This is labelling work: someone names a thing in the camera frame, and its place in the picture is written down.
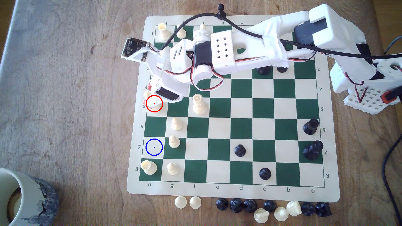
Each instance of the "black cable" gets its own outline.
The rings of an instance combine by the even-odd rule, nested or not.
[[[203,16],[213,16],[213,17],[216,17],[216,18],[218,18],[218,19],[220,19],[220,20],[224,20],[224,21],[228,22],[228,23],[229,23],[230,25],[232,25],[234,28],[238,29],[239,31],[241,31],[241,32],[243,32],[243,33],[245,33],[245,34],[248,34],[248,35],[251,35],[251,36],[253,36],[253,37],[260,38],[260,39],[263,38],[262,35],[255,34],[255,33],[253,33],[253,32],[244,30],[243,28],[237,26],[236,24],[234,24],[232,21],[230,21],[230,20],[227,19],[226,17],[221,17],[221,16],[219,16],[218,14],[207,12],[207,13],[197,14],[197,15],[192,16],[192,17],[188,18],[187,20],[185,20],[180,26],[177,27],[177,29],[173,32],[172,36],[166,41],[166,43],[162,46],[162,48],[161,48],[160,50],[162,50],[162,49],[164,49],[166,46],[168,46],[169,43],[171,42],[171,40],[172,40],[172,39],[174,38],[174,36],[177,34],[177,32],[178,32],[180,29],[182,29],[187,23],[189,23],[190,21],[192,21],[192,20],[194,20],[194,19],[197,19],[197,18],[199,18],[199,17],[203,17]],[[370,56],[368,56],[368,55],[361,55],[361,54],[354,54],[354,53],[343,53],[343,52],[338,52],[338,51],[332,51],[332,50],[327,50],[327,49],[321,49],[321,48],[318,48],[318,47],[316,47],[316,46],[309,46],[309,45],[305,45],[305,44],[302,44],[302,43],[297,43],[297,42],[294,42],[294,41],[289,41],[289,40],[284,40],[284,39],[280,39],[280,41],[281,41],[283,44],[291,44],[291,45],[295,45],[295,46],[297,46],[297,47],[306,48],[306,49],[314,50],[314,51],[317,51],[317,52],[322,52],[322,53],[327,53],[327,54],[332,54],[332,55],[346,56],[346,57],[364,58],[364,59],[374,59],[374,60],[375,60],[375,59],[392,59],[392,58],[399,58],[399,57],[402,57],[402,54],[386,55],[386,56],[375,56],[375,55],[370,55]]]
[[[402,225],[401,215],[400,215],[400,213],[399,213],[398,206],[397,206],[396,203],[395,203],[394,196],[392,195],[391,189],[390,189],[390,187],[388,186],[387,178],[385,177],[385,164],[387,164],[387,160],[388,160],[388,158],[390,157],[392,151],[395,149],[395,147],[398,145],[398,143],[399,143],[401,140],[402,140],[402,134],[399,136],[399,138],[396,140],[396,142],[394,143],[394,145],[393,145],[393,146],[391,147],[391,149],[388,151],[387,155],[386,155],[385,158],[384,158],[384,162],[382,163],[382,179],[383,179],[383,181],[384,181],[385,188],[386,188],[387,191],[388,191],[388,195],[390,196],[392,205],[394,205],[396,218],[398,219],[398,223],[399,223],[400,226]]]
[[[397,38],[395,38],[395,39],[391,42],[391,44],[390,44],[390,45],[388,46],[388,48],[385,50],[384,54],[387,54],[388,50],[391,48],[391,46],[392,46],[396,41],[398,41],[398,39],[402,39],[402,35],[399,36],[399,37],[397,37]]]

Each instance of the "chess piece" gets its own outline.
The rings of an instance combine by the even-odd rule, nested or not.
[[[312,144],[304,147],[303,155],[308,160],[315,160],[316,158],[318,158],[320,152],[322,152],[323,147],[323,143],[319,140],[316,140]]]

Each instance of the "mug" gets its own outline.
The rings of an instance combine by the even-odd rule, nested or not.
[[[47,226],[59,197],[47,181],[0,168],[0,226]]]

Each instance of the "red circle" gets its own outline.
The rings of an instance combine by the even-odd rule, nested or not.
[[[160,109],[157,110],[157,111],[151,111],[151,110],[148,108],[148,105],[147,105],[148,99],[149,99],[150,97],[153,97],[153,96],[159,97],[160,101],[162,101],[162,106],[161,106]],[[158,111],[160,111],[160,110],[163,108],[163,100],[162,100],[162,98],[161,98],[160,96],[158,96],[158,95],[151,95],[151,96],[149,96],[149,97],[147,98],[147,100],[145,101],[145,107],[147,107],[147,109],[148,109],[150,112],[158,112]]]

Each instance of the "white chess piece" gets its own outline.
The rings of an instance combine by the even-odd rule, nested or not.
[[[190,206],[193,209],[198,209],[201,207],[201,199],[198,196],[194,196],[190,199]]]
[[[170,175],[176,175],[178,173],[178,165],[174,163],[168,164],[168,173]]]
[[[184,196],[178,196],[174,200],[174,204],[176,205],[177,208],[183,209],[184,207],[187,206],[187,199]]]
[[[186,37],[187,32],[186,30],[184,30],[183,28],[181,28],[177,33],[176,33],[177,37],[180,39],[183,39]]]
[[[269,212],[263,208],[259,208],[254,212],[254,219],[260,224],[267,222],[268,216]]]
[[[275,212],[274,212],[274,217],[275,219],[277,219],[278,221],[286,221],[287,217],[289,216],[289,213],[287,212],[287,210],[283,207],[278,207],[276,208]]]
[[[158,24],[158,30],[160,40],[167,41],[172,36],[172,33],[166,29],[166,24],[164,23]]]
[[[172,118],[172,129],[180,130],[183,127],[183,122],[178,118]]]
[[[298,201],[290,201],[286,205],[286,210],[289,212],[290,215],[292,216],[297,216],[301,214],[302,212],[302,207],[300,206]]]
[[[148,175],[152,175],[156,172],[157,166],[154,162],[144,160],[141,162],[141,169]]]
[[[197,115],[203,115],[207,111],[207,106],[204,103],[204,99],[201,94],[195,94],[193,96],[193,110]]]
[[[169,146],[171,148],[177,148],[180,145],[180,139],[178,139],[176,136],[171,135],[169,137]]]

